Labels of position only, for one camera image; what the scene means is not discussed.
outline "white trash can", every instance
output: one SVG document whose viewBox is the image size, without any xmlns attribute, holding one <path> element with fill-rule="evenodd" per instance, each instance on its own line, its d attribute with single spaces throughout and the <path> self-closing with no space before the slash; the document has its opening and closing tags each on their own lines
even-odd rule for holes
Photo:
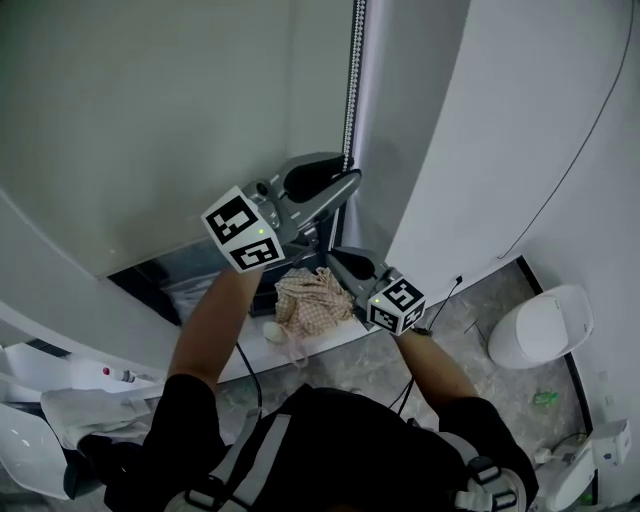
<svg viewBox="0 0 640 512">
<path fill-rule="evenodd" d="M 593 331 L 584 289 L 562 285 L 511 310 L 489 338 L 489 356 L 505 368 L 533 368 L 579 347 Z"/>
</svg>

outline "beige checkered towel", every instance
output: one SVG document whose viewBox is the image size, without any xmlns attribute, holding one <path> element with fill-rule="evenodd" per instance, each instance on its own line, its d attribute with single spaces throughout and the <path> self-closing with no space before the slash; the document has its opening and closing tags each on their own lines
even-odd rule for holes
<svg viewBox="0 0 640 512">
<path fill-rule="evenodd" d="M 351 318 L 351 296 L 328 268 L 317 268 L 316 274 L 291 269 L 276 283 L 276 290 L 276 322 L 297 340 L 318 336 Z"/>
</svg>

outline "person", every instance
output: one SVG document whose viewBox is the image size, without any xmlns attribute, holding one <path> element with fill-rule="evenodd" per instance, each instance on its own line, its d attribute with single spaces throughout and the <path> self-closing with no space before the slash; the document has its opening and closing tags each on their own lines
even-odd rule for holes
<svg viewBox="0 0 640 512">
<path fill-rule="evenodd" d="M 107 485 L 111 510 L 163 511 L 225 457 L 215 393 L 261 276 L 221 272 L 184 325 L 151 431 L 135 462 Z M 440 431 L 517 474 L 528 507 L 535 474 L 496 409 L 431 338 L 410 330 L 395 342 Z M 229 489 L 251 469 L 277 414 L 291 420 L 252 511 L 442 511 L 452 508 L 452 491 L 466 488 L 468 468 L 436 433 L 364 396 L 304 385 L 258 422 Z"/>
</svg>

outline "forearm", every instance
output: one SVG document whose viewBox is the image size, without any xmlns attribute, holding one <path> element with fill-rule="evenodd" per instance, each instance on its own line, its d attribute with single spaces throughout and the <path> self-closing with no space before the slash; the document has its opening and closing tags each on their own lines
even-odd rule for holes
<svg viewBox="0 0 640 512">
<path fill-rule="evenodd" d="M 478 396 L 458 364 L 430 337 L 408 330 L 395 340 L 418 389 L 434 410 L 458 398 Z"/>
<path fill-rule="evenodd" d="M 238 274 L 228 268 L 220 273 L 182 329 L 169 376 L 193 375 L 215 389 L 261 277 L 262 269 Z"/>
</svg>

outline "white towel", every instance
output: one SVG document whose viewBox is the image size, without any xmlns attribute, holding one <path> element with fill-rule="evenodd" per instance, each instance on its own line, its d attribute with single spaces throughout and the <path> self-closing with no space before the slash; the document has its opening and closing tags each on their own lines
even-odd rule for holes
<svg viewBox="0 0 640 512">
<path fill-rule="evenodd" d="M 151 412 L 149 406 L 119 393 L 59 389 L 42 393 L 40 405 L 60 445 L 68 450 L 76 450 L 89 434 L 131 438 L 149 431 L 138 421 Z"/>
</svg>

